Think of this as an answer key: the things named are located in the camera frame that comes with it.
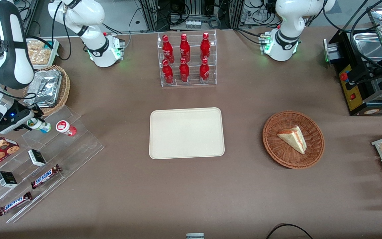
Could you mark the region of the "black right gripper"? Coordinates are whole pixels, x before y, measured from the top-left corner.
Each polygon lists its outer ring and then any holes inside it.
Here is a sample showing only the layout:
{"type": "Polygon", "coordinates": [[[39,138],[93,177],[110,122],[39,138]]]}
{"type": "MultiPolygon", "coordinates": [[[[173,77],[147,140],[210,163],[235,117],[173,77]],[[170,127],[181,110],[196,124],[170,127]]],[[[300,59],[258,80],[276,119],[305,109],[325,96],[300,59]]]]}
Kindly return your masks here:
{"type": "Polygon", "coordinates": [[[32,118],[44,120],[43,115],[43,111],[36,103],[31,106],[31,109],[21,103],[14,103],[0,121],[0,134],[8,134],[11,131],[22,129],[32,131],[27,122],[32,118]]]}

